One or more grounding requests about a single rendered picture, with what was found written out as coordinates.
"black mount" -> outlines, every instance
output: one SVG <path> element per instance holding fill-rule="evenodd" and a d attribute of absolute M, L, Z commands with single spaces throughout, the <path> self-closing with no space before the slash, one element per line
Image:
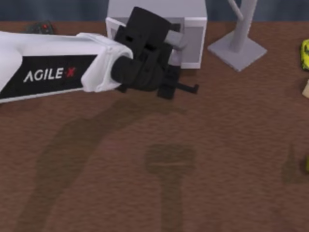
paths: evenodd
<path fill-rule="evenodd" d="M 135 7 L 126 24 L 119 26 L 114 40 L 126 45 L 134 59 L 120 57 L 112 67 L 112 78 L 121 83 L 118 88 L 143 91 L 158 90 L 158 97 L 172 99 L 176 89 L 197 93 L 198 85 L 189 87 L 180 84 L 180 66 L 169 65 L 172 45 L 165 43 L 169 30 L 180 30 L 180 25 L 140 7 Z"/>

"white box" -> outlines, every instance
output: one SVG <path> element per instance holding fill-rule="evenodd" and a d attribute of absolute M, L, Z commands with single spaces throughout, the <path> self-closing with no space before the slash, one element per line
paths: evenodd
<path fill-rule="evenodd" d="M 205 0 L 110 0 L 106 18 L 107 35 L 112 39 L 119 25 L 125 26 L 135 6 L 166 18 L 184 19 L 188 45 L 183 50 L 183 69 L 200 69 L 207 26 Z"/>

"beige object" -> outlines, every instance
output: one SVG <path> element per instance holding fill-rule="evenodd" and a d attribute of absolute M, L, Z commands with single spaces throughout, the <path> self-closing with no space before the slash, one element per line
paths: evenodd
<path fill-rule="evenodd" d="M 309 80 L 307 81 L 307 84 L 303 90 L 303 95 L 306 97 L 306 98 L 309 98 Z"/>

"metal pole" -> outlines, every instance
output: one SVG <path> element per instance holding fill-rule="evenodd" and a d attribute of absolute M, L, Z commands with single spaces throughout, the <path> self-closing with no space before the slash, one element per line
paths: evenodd
<path fill-rule="evenodd" d="M 237 25 L 234 30 L 234 35 L 230 44 L 230 49 L 233 52 L 240 52 L 243 48 L 245 40 L 248 38 L 257 1 L 258 0 L 241 1 L 240 11 L 243 15 L 243 20 L 237 21 Z"/>

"robotic arm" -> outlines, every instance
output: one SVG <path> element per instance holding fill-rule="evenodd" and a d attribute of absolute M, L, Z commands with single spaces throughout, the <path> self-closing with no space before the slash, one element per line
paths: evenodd
<path fill-rule="evenodd" d="M 63 92 L 142 91 L 176 88 L 197 93 L 167 74 L 182 35 L 167 20 L 135 7 L 114 40 L 100 34 L 76 36 L 0 32 L 0 103 Z"/>

